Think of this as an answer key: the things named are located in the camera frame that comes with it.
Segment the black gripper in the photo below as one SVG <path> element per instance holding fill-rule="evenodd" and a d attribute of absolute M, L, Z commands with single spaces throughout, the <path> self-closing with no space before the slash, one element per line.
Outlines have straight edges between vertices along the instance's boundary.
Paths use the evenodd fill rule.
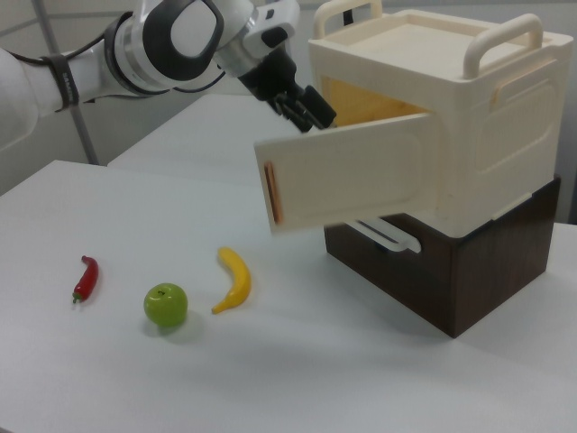
<path fill-rule="evenodd" d="M 241 75 L 240 82 L 261 102 L 289 120 L 301 133 L 314 126 L 332 126 L 336 112 L 312 87 L 296 82 L 297 65 L 284 48 L 270 52 L 254 69 Z"/>

